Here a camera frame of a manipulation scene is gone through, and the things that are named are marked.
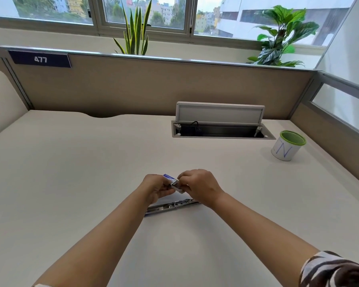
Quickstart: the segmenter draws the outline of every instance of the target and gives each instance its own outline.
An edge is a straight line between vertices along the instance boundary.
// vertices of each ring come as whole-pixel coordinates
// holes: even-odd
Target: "number sign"
[[[67,54],[14,50],[9,50],[8,52],[15,64],[38,65],[43,67],[72,67]]]

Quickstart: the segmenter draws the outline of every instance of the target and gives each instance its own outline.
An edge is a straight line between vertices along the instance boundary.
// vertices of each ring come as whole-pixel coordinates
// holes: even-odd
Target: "open flap lid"
[[[264,106],[177,102],[176,122],[206,124],[260,125]]]

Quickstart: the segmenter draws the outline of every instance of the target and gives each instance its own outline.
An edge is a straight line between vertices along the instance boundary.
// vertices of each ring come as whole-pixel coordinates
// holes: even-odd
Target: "person's right arm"
[[[178,178],[181,188],[214,210],[283,287],[298,286],[301,268],[317,248],[225,193],[211,172],[195,169]]]

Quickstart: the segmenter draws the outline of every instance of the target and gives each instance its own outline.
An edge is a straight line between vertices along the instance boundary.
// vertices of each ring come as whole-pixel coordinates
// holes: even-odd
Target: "artificial plant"
[[[248,59],[249,63],[261,65],[275,65],[281,67],[295,67],[303,65],[300,60],[281,62],[281,56],[284,53],[294,53],[293,43],[301,40],[311,34],[315,35],[319,25],[315,22],[305,22],[306,9],[294,10],[286,9],[281,5],[274,6],[272,9],[264,10],[260,13],[263,17],[271,19],[278,25],[278,30],[268,26],[256,26],[266,30],[268,34],[259,34],[257,40],[262,41],[262,51],[258,57],[252,56]]]
[[[149,38],[146,35],[146,27],[148,26],[148,19],[150,14],[150,9],[152,7],[152,0],[150,0],[148,4],[148,8],[146,9],[144,23],[142,23],[142,13],[141,7],[138,6],[135,9],[134,19],[132,10],[130,9],[130,24],[128,23],[128,19],[126,17],[126,12],[124,9],[124,4],[122,4],[122,9],[124,11],[125,23],[126,23],[126,32],[124,32],[125,38],[125,49],[121,46],[121,44],[115,39],[114,42],[120,48],[121,53],[123,54],[135,54],[145,55],[146,51],[148,50],[148,42]]]

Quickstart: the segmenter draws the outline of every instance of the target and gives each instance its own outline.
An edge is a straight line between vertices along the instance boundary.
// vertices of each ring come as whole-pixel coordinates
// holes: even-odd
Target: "person's left hand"
[[[148,174],[137,188],[146,195],[150,204],[156,203],[159,198],[175,193],[171,188],[170,181],[158,174]]]

